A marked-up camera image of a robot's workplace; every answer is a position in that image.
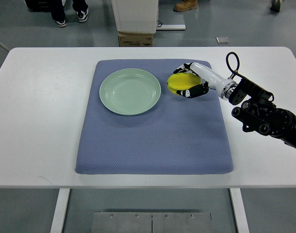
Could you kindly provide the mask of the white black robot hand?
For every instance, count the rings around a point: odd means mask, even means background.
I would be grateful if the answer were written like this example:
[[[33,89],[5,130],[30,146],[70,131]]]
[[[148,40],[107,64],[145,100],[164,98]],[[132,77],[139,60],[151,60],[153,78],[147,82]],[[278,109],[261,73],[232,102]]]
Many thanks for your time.
[[[222,99],[229,99],[230,95],[237,86],[237,83],[232,79],[224,79],[211,68],[200,63],[184,63],[179,66],[173,74],[191,73],[198,76],[202,83],[191,87],[184,91],[177,91],[176,95],[186,98],[196,98],[208,93],[210,89],[217,91],[217,94]]]

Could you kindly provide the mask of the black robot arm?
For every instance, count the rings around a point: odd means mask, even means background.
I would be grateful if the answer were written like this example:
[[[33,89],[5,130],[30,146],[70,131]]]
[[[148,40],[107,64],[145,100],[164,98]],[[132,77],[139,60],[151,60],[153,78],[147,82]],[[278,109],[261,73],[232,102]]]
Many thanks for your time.
[[[269,135],[296,149],[296,115],[277,108],[271,92],[238,72],[240,60],[236,53],[226,55],[226,65],[232,73],[230,79],[235,76],[241,78],[236,87],[227,91],[226,98],[235,106],[231,114],[243,124],[242,130]]]

